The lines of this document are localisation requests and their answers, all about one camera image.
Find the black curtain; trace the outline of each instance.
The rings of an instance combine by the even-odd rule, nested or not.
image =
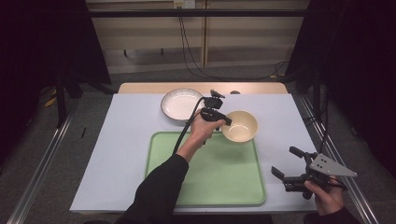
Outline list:
[[[0,164],[34,117],[40,91],[55,85],[60,71],[69,83],[78,76],[110,83],[92,20],[76,13],[87,11],[84,0],[2,3]]]

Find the white bowl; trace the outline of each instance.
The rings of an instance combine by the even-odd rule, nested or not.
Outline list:
[[[246,111],[234,111],[226,115],[233,122],[231,126],[223,125],[221,131],[233,142],[243,143],[252,139],[259,130],[259,124],[253,115]]]
[[[161,110],[163,113],[175,120],[188,120],[198,101],[203,95],[193,89],[176,89],[169,91],[161,101]],[[204,107],[204,101],[201,101],[197,109]]]

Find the table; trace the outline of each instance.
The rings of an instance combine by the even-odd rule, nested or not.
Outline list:
[[[208,95],[211,89],[220,93],[242,93],[224,93],[226,99],[221,112],[227,114],[238,106],[254,112],[258,122],[265,123],[259,129],[255,143],[268,193],[264,203],[260,205],[177,207],[175,213],[270,214],[316,210],[314,200],[304,200],[298,192],[287,193],[281,181],[270,172],[272,165],[279,165],[280,170],[288,175],[300,175],[304,172],[304,160],[289,153],[290,146],[309,152],[316,151],[285,86],[280,83],[200,82],[123,84],[119,94],[113,97],[71,211],[122,212],[132,203],[134,194],[131,192],[144,179],[150,137],[156,132],[180,132],[182,129],[165,117],[159,108],[164,93],[177,88],[193,88],[203,95]],[[258,108],[261,110],[262,105],[265,108],[262,113],[258,113]],[[143,120],[145,125],[137,127]]]
[[[201,93],[214,89],[222,94],[232,91],[243,93],[288,93],[285,85],[278,82],[140,82],[124,83],[119,93],[167,93],[174,89],[190,88]]]

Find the black cable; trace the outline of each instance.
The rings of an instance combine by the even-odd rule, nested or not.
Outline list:
[[[186,64],[187,69],[188,69],[193,75],[195,75],[196,77],[201,77],[201,76],[198,76],[197,74],[193,73],[193,72],[190,70],[189,66],[187,65],[186,51],[185,51],[185,47],[184,47],[184,40],[186,40],[187,49],[189,50],[190,56],[191,56],[191,58],[192,58],[192,62],[194,63],[195,67],[196,67],[202,74],[204,74],[206,77],[212,77],[212,78],[215,78],[215,79],[218,79],[218,80],[221,80],[221,81],[226,81],[226,80],[223,80],[221,77],[213,77],[213,76],[210,76],[209,74],[205,73],[204,71],[202,71],[202,70],[199,68],[199,66],[196,64],[196,62],[195,62],[195,60],[194,60],[194,57],[192,56],[192,53],[191,53],[191,48],[190,48],[189,40],[187,39],[187,36],[186,36],[186,29],[185,29],[185,27],[184,27],[183,18],[182,18],[182,17],[179,17],[178,20],[179,20],[179,23],[180,23],[181,41],[182,41],[182,44],[183,44],[184,64]]]
[[[199,104],[201,103],[201,101],[204,100],[204,99],[205,99],[205,97],[201,97],[201,99],[199,99],[199,101],[198,101],[197,104],[195,105],[195,108],[192,110],[192,114],[191,114],[189,120],[187,120],[186,125],[184,126],[183,131],[181,131],[181,134],[180,134],[180,136],[179,136],[178,139],[177,139],[177,142],[176,142],[176,145],[175,145],[175,148],[174,148],[174,151],[173,151],[172,155],[174,155],[174,154],[177,153],[177,150],[178,150],[178,148],[179,148],[179,146],[180,146],[181,140],[183,139],[184,135],[186,134],[187,130],[189,129],[190,125],[192,124],[192,121],[195,119],[195,116],[198,115],[198,114],[195,115],[195,111],[197,110],[198,105],[199,105]]]
[[[341,188],[343,190],[347,190],[347,186],[341,181],[336,178],[329,177],[332,180],[335,180],[338,184],[327,183],[328,186]]]
[[[180,31],[181,31],[181,35],[182,35],[181,40],[182,40],[182,45],[183,45],[184,63],[186,64],[187,69],[188,69],[194,76],[196,76],[196,77],[201,77],[201,76],[199,76],[199,75],[193,73],[193,72],[190,70],[189,66],[187,65],[186,53],[185,53],[185,45],[184,45],[184,39],[186,40],[187,49],[189,50],[190,56],[191,56],[191,58],[192,58],[192,62],[194,63],[195,67],[196,67],[203,75],[205,75],[205,77],[202,77],[202,78],[209,78],[209,77],[211,77],[211,78],[215,78],[215,79],[218,79],[218,80],[221,80],[221,81],[228,81],[227,79],[231,79],[231,80],[241,80],[241,79],[242,79],[242,80],[261,80],[261,79],[265,79],[265,78],[271,77],[271,76],[273,76],[273,75],[276,75],[277,77],[279,77],[279,73],[278,73],[279,69],[282,68],[282,66],[283,66],[285,63],[288,63],[288,62],[289,62],[289,61],[283,61],[283,62],[276,63],[276,64],[275,64],[274,72],[273,72],[272,74],[267,75],[267,76],[264,76],[264,77],[214,77],[214,76],[211,76],[211,75],[209,75],[208,73],[204,72],[204,71],[196,64],[196,62],[195,62],[195,60],[194,60],[194,57],[192,56],[191,48],[190,48],[190,44],[189,44],[189,40],[187,39],[186,29],[185,29],[185,27],[184,27],[184,21],[183,21],[183,18],[182,18],[182,17],[179,17],[179,23],[180,23]]]
[[[328,105],[329,105],[329,93],[326,91],[326,96],[325,96],[325,100],[322,106],[322,111],[324,110],[325,113],[325,121],[324,121],[324,133],[323,133],[323,138],[322,141],[320,143],[320,148],[318,149],[318,153],[321,153],[323,151],[323,146],[324,143],[327,139],[328,136],[328,128],[329,128],[329,109],[328,109]]]

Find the beige bowl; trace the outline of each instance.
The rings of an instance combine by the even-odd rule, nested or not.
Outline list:
[[[253,115],[246,111],[234,111],[226,115],[233,122],[231,126],[223,125],[221,131],[233,142],[242,143],[252,139],[259,130],[259,124]]]

